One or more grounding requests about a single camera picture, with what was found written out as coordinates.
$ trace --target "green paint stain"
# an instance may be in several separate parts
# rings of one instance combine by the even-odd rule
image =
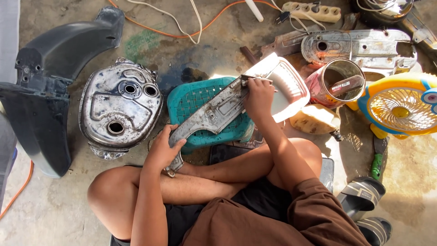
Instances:
[[[163,26],[162,24],[153,26],[153,28],[157,30],[162,29],[163,27],[165,26]],[[147,64],[144,54],[147,50],[152,50],[160,44],[160,36],[161,34],[150,30],[144,30],[140,33],[133,35],[125,43],[126,58],[135,63],[143,65]]]

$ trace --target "bolt hole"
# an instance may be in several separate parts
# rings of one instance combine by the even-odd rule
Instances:
[[[157,91],[155,88],[153,88],[152,86],[148,86],[145,88],[146,94],[149,96],[154,96],[156,95]]]
[[[112,134],[120,134],[124,130],[124,127],[121,122],[113,121],[109,123],[108,130]]]
[[[328,45],[325,42],[320,42],[318,46],[320,50],[326,50],[328,48]]]
[[[127,93],[132,94],[132,93],[134,93],[134,92],[136,91],[136,89],[135,89],[135,87],[133,87],[133,86],[131,86],[131,85],[126,85],[126,87],[125,87],[125,91],[126,91]]]

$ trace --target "green knife handle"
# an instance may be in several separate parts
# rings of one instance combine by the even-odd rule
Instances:
[[[375,154],[375,159],[373,160],[372,164],[372,176],[374,179],[379,179],[379,176],[381,176],[381,161],[382,154]]]

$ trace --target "leg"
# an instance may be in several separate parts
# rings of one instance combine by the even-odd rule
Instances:
[[[319,148],[306,139],[289,138],[289,140],[295,144],[299,154],[319,177],[322,168],[322,153]],[[184,169],[180,172],[225,183],[250,183],[267,176],[272,184],[284,188],[267,145],[215,165],[193,166],[185,163]]]
[[[118,239],[129,239],[138,195],[140,168],[117,167],[99,174],[88,189],[91,210]],[[161,175],[164,203],[204,204],[215,197],[231,198],[246,184],[224,184],[199,177]]]

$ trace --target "white pipe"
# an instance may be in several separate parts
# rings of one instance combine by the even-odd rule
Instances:
[[[257,6],[253,2],[253,0],[245,0],[247,5],[249,6],[250,10],[253,12],[255,17],[258,19],[259,22],[263,22],[264,17],[261,14],[261,12],[258,10]]]

